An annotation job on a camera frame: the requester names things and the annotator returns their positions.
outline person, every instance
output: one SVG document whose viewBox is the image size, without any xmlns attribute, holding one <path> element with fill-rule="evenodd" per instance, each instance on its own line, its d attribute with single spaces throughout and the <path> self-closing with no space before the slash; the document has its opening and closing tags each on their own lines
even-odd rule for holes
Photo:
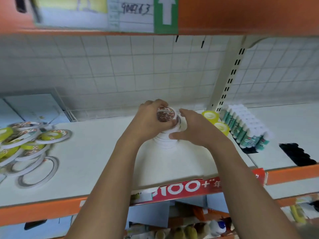
<svg viewBox="0 0 319 239">
<path fill-rule="evenodd" d="M 118 139 L 114 151 L 65 239 L 123 238 L 128 214 L 134 163 L 140 146 L 158 133 L 172 128 L 175 120 L 160 122 L 157 109 L 163 100 L 141 104 L 132 122 Z M 207 148 L 213 156 L 223 185 L 226 203 L 241 239 L 301 239 L 241 159 L 234 144 L 195 111 L 180 109 L 187 129 L 170 139 L 187 140 Z"/>
</svg>

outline up arrow sign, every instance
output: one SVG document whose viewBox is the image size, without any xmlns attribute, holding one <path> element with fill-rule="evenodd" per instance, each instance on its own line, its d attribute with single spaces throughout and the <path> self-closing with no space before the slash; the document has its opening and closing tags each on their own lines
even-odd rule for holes
<svg viewBox="0 0 319 239">
<path fill-rule="evenodd" d="M 163 4 L 163 24 L 172 25 L 172 5 L 176 4 L 175 0 L 159 0 Z"/>
</svg>

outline store shelf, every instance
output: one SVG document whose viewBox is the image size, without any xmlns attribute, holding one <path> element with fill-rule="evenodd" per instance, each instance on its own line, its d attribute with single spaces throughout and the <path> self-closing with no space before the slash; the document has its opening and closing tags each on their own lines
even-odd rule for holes
<svg viewBox="0 0 319 239">
<path fill-rule="evenodd" d="M 264 151 L 249 154 L 258 168 L 267 171 L 267 185 L 319 177 L 318 164 L 297 167 L 279 147 L 280 143 L 297 143 L 310 158 L 319 161 L 319 103 L 258 107 L 249 110 L 275 134 L 275 138 Z"/>
<path fill-rule="evenodd" d="M 318 35 L 318 6 L 319 0 L 179 0 L 178 34 Z M 109 34 L 39 30 L 14 0 L 0 0 L 0 13 L 0 33 Z"/>
<path fill-rule="evenodd" d="M 38 189 L 18 189 L 14 178 L 6 178 L 0 184 L 0 226 L 77 213 L 83 204 L 81 201 L 90 194 L 116 141 L 132 118 L 56 125 L 58 129 L 69 129 L 73 133 L 69 140 L 55 144 L 49 151 L 49 155 L 60 160 L 57 173 Z M 251 160 L 239 152 L 251 167 Z M 150 140 L 138 152 L 133 190 L 155 187 L 156 191 L 161 185 L 217 175 L 216 165 L 206 148 L 180 141 L 176 149 L 163 150 L 155 147 Z"/>
</svg>

